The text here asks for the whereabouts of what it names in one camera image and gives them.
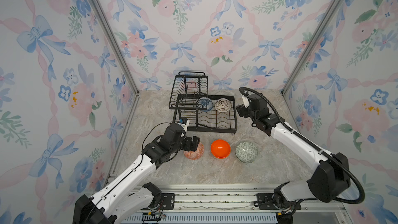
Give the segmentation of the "white brown lattice bowl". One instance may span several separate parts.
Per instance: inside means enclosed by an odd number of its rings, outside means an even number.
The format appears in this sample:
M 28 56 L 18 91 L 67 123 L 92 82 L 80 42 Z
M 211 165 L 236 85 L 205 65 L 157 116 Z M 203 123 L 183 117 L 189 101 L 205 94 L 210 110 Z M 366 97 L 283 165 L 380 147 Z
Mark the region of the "white brown lattice bowl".
M 220 113 L 226 113 L 232 108 L 232 104 L 230 100 L 226 98 L 221 98 L 216 101 L 216 103 L 214 104 L 214 108 Z

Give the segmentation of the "blue floral bowl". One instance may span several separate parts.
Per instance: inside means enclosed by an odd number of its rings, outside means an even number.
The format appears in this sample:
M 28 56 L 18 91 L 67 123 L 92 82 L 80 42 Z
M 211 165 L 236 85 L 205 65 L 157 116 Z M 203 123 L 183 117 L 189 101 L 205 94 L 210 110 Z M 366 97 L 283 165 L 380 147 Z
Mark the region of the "blue floral bowl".
M 208 97 L 201 97 L 197 100 L 197 109 L 201 112 L 209 112 L 213 109 L 213 102 Z

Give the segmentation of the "green patterned bowl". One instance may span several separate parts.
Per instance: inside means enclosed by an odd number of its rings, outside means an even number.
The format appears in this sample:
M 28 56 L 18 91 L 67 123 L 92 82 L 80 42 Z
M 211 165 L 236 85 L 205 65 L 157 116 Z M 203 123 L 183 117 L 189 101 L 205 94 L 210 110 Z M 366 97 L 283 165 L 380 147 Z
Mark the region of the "green patterned bowl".
M 235 155 L 240 162 L 252 163 L 257 159 L 258 148 L 252 142 L 241 142 L 235 148 Z

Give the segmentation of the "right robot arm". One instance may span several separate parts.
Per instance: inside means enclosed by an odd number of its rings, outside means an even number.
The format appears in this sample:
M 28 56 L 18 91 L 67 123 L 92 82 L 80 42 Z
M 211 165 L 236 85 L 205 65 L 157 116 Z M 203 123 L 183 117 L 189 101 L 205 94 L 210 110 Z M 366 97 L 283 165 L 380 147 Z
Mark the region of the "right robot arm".
M 236 110 L 240 117 L 249 118 L 252 127 L 284 144 L 310 168 L 308 180 L 287 182 L 274 189 L 271 202 L 278 209 L 288 208 L 300 200 L 320 200 L 329 203 L 351 186 L 348 160 L 333 154 L 308 140 L 274 111 L 269 100 L 259 92 L 241 90 L 243 103 Z

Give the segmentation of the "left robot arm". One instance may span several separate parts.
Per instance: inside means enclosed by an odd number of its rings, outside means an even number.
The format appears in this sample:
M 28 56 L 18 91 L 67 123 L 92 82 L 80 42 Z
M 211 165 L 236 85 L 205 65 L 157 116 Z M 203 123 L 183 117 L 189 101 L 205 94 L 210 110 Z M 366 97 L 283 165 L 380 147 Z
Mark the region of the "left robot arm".
M 188 137 L 190 121 L 181 118 L 170 124 L 163 135 L 147 144 L 136 160 L 116 179 L 91 197 L 80 197 L 74 207 L 74 224 L 119 224 L 142 209 L 158 209 L 162 191 L 153 183 L 132 190 L 179 151 L 197 151 L 200 138 Z

